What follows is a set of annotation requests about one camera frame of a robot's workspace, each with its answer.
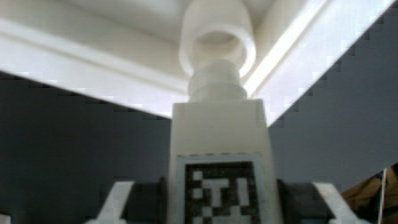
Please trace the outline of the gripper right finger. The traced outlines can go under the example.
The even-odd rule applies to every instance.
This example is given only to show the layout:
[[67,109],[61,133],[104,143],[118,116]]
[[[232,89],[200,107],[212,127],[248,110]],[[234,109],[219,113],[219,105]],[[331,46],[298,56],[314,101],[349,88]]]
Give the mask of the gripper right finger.
[[356,215],[338,188],[326,182],[278,181],[280,224],[372,224]]

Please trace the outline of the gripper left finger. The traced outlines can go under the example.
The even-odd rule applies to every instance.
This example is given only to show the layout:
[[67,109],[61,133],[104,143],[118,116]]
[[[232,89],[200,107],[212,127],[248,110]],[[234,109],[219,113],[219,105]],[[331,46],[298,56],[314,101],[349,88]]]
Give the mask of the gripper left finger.
[[166,185],[118,181],[102,210],[84,224],[166,224]]

